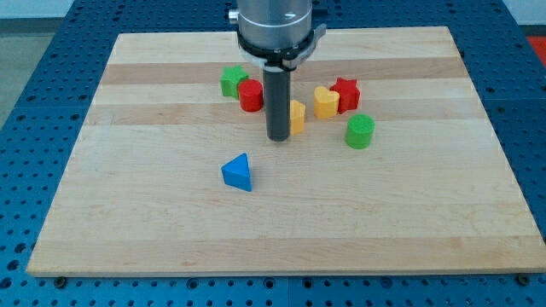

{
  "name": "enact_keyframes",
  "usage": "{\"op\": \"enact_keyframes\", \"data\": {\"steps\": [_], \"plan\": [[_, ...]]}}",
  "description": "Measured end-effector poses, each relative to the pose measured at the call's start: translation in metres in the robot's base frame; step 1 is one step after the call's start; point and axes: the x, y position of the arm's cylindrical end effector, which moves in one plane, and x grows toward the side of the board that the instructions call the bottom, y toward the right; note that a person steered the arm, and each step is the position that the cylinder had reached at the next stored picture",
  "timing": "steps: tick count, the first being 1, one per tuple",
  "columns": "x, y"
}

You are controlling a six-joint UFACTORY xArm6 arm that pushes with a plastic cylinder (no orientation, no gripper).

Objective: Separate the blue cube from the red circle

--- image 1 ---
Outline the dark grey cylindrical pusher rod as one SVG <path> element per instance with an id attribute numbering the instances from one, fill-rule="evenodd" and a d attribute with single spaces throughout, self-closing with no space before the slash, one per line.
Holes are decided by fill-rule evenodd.
<path id="1" fill-rule="evenodd" d="M 290 73 L 263 71 L 267 136 L 283 142 L 290 135 Z"/>

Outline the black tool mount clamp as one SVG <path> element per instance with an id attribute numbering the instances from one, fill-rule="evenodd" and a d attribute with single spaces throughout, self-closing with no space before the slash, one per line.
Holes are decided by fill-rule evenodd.
<path id="1" fill-rule="evenodd" d="M 241 55 L 252 65 L 265 71 L 294 71 L 314 52 L 318 41 L 327 31 L 326 24 L 320 24 L 299 43 L 283 49 L 265 49 L 250 43 L 237 33 Z"/>

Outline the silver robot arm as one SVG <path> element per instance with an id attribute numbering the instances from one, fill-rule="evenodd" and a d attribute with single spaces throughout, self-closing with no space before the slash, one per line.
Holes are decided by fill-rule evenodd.
<path id="1" fill-rule="evenodd" d="M 311 0 L 238 0 L 228 13 L 244 58 L 262 70 L 266 132 L 290 136 L 291 72 L 315 51 L 327 26 L 312 25 Z"/>

